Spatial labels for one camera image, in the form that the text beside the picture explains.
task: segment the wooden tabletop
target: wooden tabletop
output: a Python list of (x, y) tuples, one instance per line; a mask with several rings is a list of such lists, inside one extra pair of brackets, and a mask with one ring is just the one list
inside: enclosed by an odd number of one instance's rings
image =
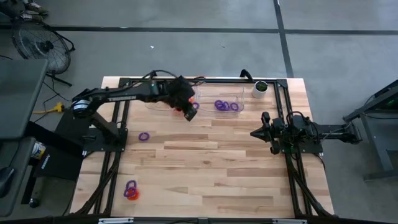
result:
[[(102, 87), (117, 87), (119, 78), (104, 77)], [(311, 116), (304, 81), (287, 80), (293, 110)], [(219, 93), (224, 87), (212, 88)], [(187, 122), (172, 111), (155, 111), (140, 101), (130, 103), (129, 137), (120, 161), (112, 216), (294, 216), (284, 156), (272, 155), (268, 143), (249, 135), (261, 126), (263, 111), (268, 111), (271, 118), (277, 117), (273, 86), (263, 99), (251, 96), (252, 84), (227, 88), (244, 88), (244, 110), (235, 118), (199, 111)], [(286, 114), (284, 95), (280, 93)], [(104, 104), (98, 112), (110, 121), (113, 106)], [(138, 140), (141, 132), (150, 134), (147, 142)], [(83, 161), (71, 212), (81, 208), (97, 187), (103, 157), (103, 152), (95, 152)], [(303, 154), (303, 164), (310, 190), (333, 213), (322, 163), (312, 154)], [(129, 180), (138, 183), (140, 197), (136, 201), (123, 197)], [(304, 211), (302, 193), (297, 192)]]

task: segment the desk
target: desk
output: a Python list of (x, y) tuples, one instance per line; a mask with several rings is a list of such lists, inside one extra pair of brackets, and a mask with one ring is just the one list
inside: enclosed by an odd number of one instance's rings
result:
[[(104, 77), (102, 87), (117, 87), (119, 78)], [(293, 110), (311, 116), (304, 81), (287, 80)], [(120, 160), (112, 216), (294, 216), (284, 156), (272, 155), (268, 143), (249, 135), (261, 126), (263, 111), (277, 117), (273, 86), (263, 99), (255, 99), (251, 96), (252, 84), (232, 85), (243, 86), (245, 92), (244, 110), (233, 119), (201, 116), (198, 112), (188, 123), (183, 116), (156, 114), (143, 102), (130, 102), (129, 138)], [(110, 121), (113, 106), (105, 104), (98, 112)], [(140, 142), (138, 135), (144, 131), (151, 138)], [(312, 154), (302, 155), (310, 190), (333, 213), (321, 162)], [(97, 187), (103, 156), (95, 152), (83, 161), (71, 212), (81, 208)], [(136, 201), (123, 197), (126, 182), (132, 179), (137, 180), (140, 191)], [(301, 191), (297, 193), (302, 201)]]

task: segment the transparent bin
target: transparent bin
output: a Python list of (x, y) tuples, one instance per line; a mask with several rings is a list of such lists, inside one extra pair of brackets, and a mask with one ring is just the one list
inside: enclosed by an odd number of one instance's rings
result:
[[(194, 102), (199, 103), (196, 116), (235, 118), (244, 109), (244, 88), (237, 84), (202, 83), (201, 85), (195, 86), (194, 90)], [(216, 100), (226, 101), (229, 105), (234, 103), (238, 108), (237, 110), (218, 110), (215, 106)], [(173, 108), (163, 102), (146, 103), (146, 107), (156, 111), (164, 111), (167, 114), (178, 114)]]

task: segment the concrete floor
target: concrete floor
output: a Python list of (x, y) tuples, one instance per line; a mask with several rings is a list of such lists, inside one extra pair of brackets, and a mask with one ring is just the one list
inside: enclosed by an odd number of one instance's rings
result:
[[(65, 26), (277, 28), (272, 0), (38, 0), (50, 9), (46, 22)], [(397, 30), (393, 0), (280, 0), (286, 29)], [(166, 69), (184, 75), (286, 77), (278, 34), (199, 34), (153, 32), (62, 32), (74, 41), (72, 64), (58, 83), (71, 98), (101, 84), (105, 75), (142, 75)], [(20, 58), (0, 32), (0, 54)], [(288, 35), (294, 76), (304, 78), (314, 121), (342, 124), (374, 92), (397, 79), (397, 36)], [(53, 93), (43, 87), (36, 108)], [(56, 98), (47, 105), (54, 105)], [(55, 129), (60, 115), (39, 121)], [(325, 141), (326, 175), (335, 213), (345, 218), (398, 221), (398, 181), (364, 183), (379, 170), (374, 149)], [(72, 194), (71, 183), (49, 181), (39, 216), (60, 215)], [(55, 201), (53, 195), (65, 192)], [(33, 217), (28, 208), (16, 217)]]

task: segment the gray concrete floor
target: gray concrete floor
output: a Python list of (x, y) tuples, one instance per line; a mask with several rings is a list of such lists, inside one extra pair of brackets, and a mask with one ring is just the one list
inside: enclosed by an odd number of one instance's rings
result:
[[(46, 22), (68, 26), (135, 27), (277, 27), (271, 0), (38, 0), (51, 15)], [(393, 0), (281, 0), (287, 29), (398, 29)], [(105, 75), (142, 75), (166, 69), (184, 75), (236, 76), (248, 69), (257, 77), (286, 77), (277, 34), (193, 34), (145, 32), (62, 32), (74, 41), (72, 64), (60, 75), (74, 84), (55, 84), (64, 97), (101, 84)], [(20, 58), (0, 32), (0, 54)], [(313, 119), (342, 124), (369, 95), (397, 79), (397, 36), (288, 35), (295, 77), (304, 78)], [(42, 88), (36, 109), (53, 93)], [(60, 98), (49, 101), (54, 105)], [(39, 121), (55, 129), (59, 114)], [(356, 146), (325, 141), (326, 175), (337, 215), (398, 221), (398, 181), (364, 183), (362, 176), (379, 170), (374, 149), (365, 140)], [(38, 216), (60, 215), (72, 194), (70, 183), (50, 180)], [(54, 200), (59, 191), (62, 199)], [(32, 217), (28, 208), (17, 217)]]

